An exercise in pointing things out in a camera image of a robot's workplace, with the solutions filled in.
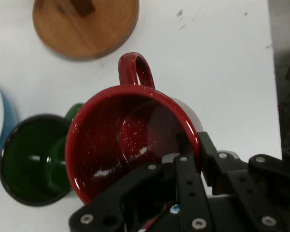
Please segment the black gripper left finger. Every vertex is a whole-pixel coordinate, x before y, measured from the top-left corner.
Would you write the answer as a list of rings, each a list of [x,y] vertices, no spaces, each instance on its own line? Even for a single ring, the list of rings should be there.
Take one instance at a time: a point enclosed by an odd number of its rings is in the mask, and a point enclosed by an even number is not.
[[[194,153],[178,139],[172,163],[143,163],[69,218],[72,232],[212,232],[215,225]]]

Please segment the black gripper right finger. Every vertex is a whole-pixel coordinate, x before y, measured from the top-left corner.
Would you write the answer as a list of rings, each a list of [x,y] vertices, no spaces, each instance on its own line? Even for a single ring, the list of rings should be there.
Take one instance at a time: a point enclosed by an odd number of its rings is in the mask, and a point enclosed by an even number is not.
[[[217,231],[290,232],[290,162],[258,154],[243,162],[217,151],[198,133],[202,171],[218,197],[212,213]]]

